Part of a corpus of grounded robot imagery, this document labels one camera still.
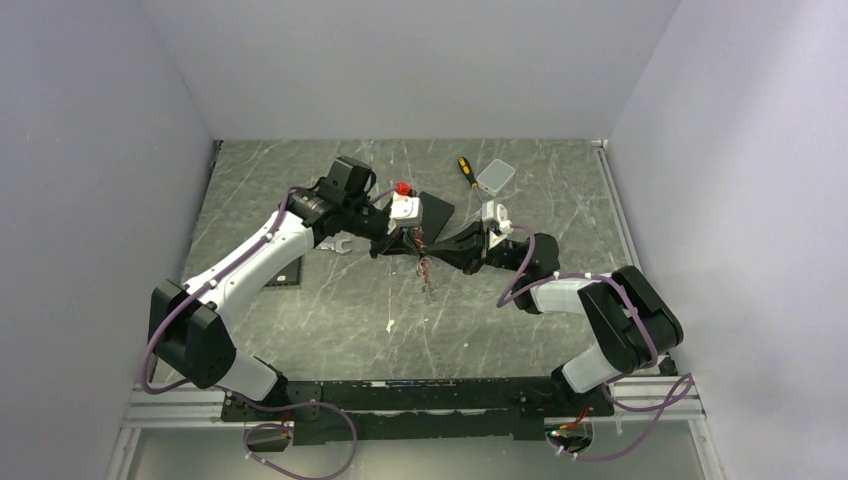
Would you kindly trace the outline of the red and white keychain tag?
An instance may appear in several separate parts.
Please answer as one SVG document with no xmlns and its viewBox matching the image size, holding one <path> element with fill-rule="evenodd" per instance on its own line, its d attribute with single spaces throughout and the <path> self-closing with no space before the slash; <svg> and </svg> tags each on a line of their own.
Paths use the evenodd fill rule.
<svg viewBox="0 0 848 480">
<path fill-rule="evenodd" d="M 416 265 L 417 275 L 421 278 L 421 280 L 423 282 L 421 291 L 425 295 L 431 295 L 432 291 L 433 291 L 433 287 L 432 287 L 432 283 L 431 283 L 431 279 L 430 279 L 430 273 L 429 273 L 430 264 L 431 264 L 430 257 L 427 256 L 427 255 L 421 255 L 419 260 L 418 260 L 418 263 Z"/>
</svg>

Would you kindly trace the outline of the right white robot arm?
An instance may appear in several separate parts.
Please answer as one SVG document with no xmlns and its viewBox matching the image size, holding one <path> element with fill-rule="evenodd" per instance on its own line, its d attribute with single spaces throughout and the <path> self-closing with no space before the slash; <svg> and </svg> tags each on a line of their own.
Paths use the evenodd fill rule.
<svg viewBox="0 0 848 480">
<path fill-rule="evenodd" d="M 637 267 L 626 265 L 611 273 L 564 272 L 553 236 L 528 230 L 526 240 L 514 241 L 506 232 L 477 221 L 423 251 L 468 275 L 484 266 L 513 272 L 496 302 L 499 308 L 513 305 L 533 315 L 586 318 L 590 345 L 551 374 L 551 401 L 560 413 L 578 413 L 588 404 L 591 390 L 655 366 L 661 355 L 682 343 L 679 320 Z"/>
</svg>

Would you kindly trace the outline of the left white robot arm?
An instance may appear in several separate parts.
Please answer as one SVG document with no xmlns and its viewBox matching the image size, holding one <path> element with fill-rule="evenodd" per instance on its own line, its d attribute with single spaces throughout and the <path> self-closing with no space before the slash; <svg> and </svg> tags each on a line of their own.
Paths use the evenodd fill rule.
<svg viewBox="0 0 848 480">
<path fill-rule="evenodd" d="M 288 380 L 268 363 L 238 350 L 227 320 L 279 271 L 340 232 L 391 244 L 422 223 L 424 206 L 409 186 L 369 195 L 376 174 L 348 156 L 336 158 L 311 187 L 288 188 L 268 220 L 214 266 L 177 284 L 160 283 L 151 296 L 149 332 L 139 377 L 150 395 L 152 356 L 181 374 L 181 383 L 221 388 L 247 401 L 264 420 L 287 406 Z"/>
</svg>

